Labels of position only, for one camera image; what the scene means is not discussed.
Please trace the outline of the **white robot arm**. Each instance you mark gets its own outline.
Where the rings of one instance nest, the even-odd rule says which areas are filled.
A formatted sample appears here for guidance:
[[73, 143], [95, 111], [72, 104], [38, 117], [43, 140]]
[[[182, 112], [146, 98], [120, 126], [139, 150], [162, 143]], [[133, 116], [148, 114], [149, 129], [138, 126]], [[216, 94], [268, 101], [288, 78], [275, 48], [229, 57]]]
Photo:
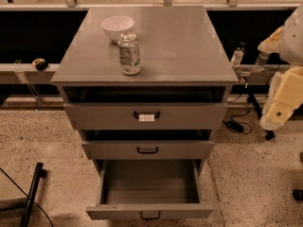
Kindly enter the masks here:
[[284, 25], [258, 45], [260, 52], [278, 53], [291, 65], [284, 73], [276, 72], [259, 121], [267, 131], [276, 130], [303, 104], [303, 5], [295, 9]]

